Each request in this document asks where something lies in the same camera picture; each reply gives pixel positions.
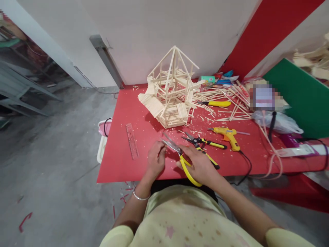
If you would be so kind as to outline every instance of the bracelet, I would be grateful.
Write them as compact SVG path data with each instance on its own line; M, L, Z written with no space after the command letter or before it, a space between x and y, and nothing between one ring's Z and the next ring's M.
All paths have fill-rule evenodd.
M146 200L148 200L148 199L151 197L151 193L150 193L150 195L148 196L148 198L139 198L139 197L136 195L136 193L135 193L135 189L134 189L134 191L133 191L133 194L134 194L134 196L136 197L136 199L138 199L138 200L140 200L140 201L146 201Z

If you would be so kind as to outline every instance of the yellow-handled pliers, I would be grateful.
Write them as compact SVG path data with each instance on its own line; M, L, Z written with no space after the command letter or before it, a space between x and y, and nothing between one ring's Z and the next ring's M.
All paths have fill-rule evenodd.
M191 181L191 183L193 183L195 186L202 186L202 184L198 183L192 176L191 174L188 172L188 169L186 168L186 165L191 166L191 164L183 157L183 151L176 145L176 143L173 142L173 140L171 138L169 138L165 133L163 133L164 136L169 140L169 141L165 141L164 139L161 138L161 140L164 142L164 144L166 144L167 146L169 146L172 150L176 151L179 155L179 159L180 162L182 164L183 170L187 176L187 178Z
M206 151L203 150L203 147L202 148L200 147L199 143L203 143L204 145L207 144L207 145L214 146L214 147L217 147L220 149L227 149L227 146L219 144L219 143L215 143L212 141L207 141L206 139L203 139L203 138L194 138L187 132L185 132L185 134L188 136L188 138L186 138L186 137L182 137L182 138L187 140L188 142L192 143L198 151L207 155L208 158L210 159L211 163L215 167L215 169L219 170L220 169L219 165L206 153Z

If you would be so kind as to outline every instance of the glue gun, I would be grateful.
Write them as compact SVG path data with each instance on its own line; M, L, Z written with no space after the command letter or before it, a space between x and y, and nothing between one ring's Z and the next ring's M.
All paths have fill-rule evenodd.
M240 151L240 146L238 145L234 135L236 135L235 129L228 129L228 128L209 128L208 130L212 130L216 134L222 134L224 136L224 141L229 141L232 147L232 151Z

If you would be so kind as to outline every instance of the left hand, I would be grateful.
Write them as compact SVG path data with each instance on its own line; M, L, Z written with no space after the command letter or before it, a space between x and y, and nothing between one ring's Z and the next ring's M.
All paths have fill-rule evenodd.
M165 153L167 147L163 142L155 141L147 156L147 172L150 172L155 178L165 167Z

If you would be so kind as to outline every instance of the yellow-handled scissors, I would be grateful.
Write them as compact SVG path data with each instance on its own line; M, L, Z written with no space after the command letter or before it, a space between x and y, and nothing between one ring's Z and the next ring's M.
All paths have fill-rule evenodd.
M187 178L191 181L191 183L193 183L195 186L202 186L202 184L198 183L192 176L191 174L188 172L188 169L186 168L186 165L191 166L191 164L183 157L183 151L176 145L176 143L173 142L173 140L171 138L169 138L165 133L163 133L164 136L169 140L169 141L165 141L164 139L161 138L161 140L164 142L164 144L166 144L167 146L169 146L172 150L176 151L179 155L179 159L181 161L183 170L187 176Z

